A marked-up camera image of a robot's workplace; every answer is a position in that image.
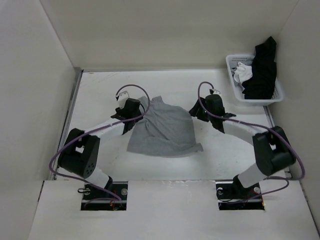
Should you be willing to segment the grey tank top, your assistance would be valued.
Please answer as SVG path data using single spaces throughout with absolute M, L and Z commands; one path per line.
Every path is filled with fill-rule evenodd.
M 161 96 L 150 101 L 143 119 L 132 130 L 127 151 L 153 157 L 180 158 L 202 152 L 191 115 L 180 106 L 165 103 Z

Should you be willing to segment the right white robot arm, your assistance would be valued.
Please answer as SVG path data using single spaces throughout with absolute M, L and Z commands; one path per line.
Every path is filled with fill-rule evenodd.
M 222 98 L 218 94 L 200 97 L 189 114 L 201 121 L 210 122 L 214 129 L 223 134 L 252 145 L 255 163 L 232 180 L 231 190 L 238 198 L 245 197 L 251 187 L 296 162 L 281 127 L 268 128 L 240 121 L 235 114 L 225 111 Z

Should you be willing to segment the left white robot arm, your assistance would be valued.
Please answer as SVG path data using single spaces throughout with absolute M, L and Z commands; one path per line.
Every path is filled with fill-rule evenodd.
M 98 131 L 83 136 L 63 150 L 57 165 L 96 185 L 96 195 L 108 199 L 112 195 L 113 180 L 97 166 L 100 145 L 126 134 L 142 120 L 140 106 L 139 100 L 127 98 L 124 106 L 116 108 L 110 119 L 96 126 Z

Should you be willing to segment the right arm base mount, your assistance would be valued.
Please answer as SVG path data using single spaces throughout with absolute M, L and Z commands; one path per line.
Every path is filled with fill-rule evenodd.
M 231 181 L 216 183 L 218 208 L 221 211 L 264 210 L 264 201 L 261 196 L 259 183 L 240 190 L 236 190 Z

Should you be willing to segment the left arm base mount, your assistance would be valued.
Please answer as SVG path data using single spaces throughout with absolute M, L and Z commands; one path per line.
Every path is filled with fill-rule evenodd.
M 77 192 L 82 195 L 81 211 L 125 211 L 127 209 L 128 182 L 114 182 L 109 191 L 114 195 L 103 190 L 97 189 L 89 184 L 79 188 Z

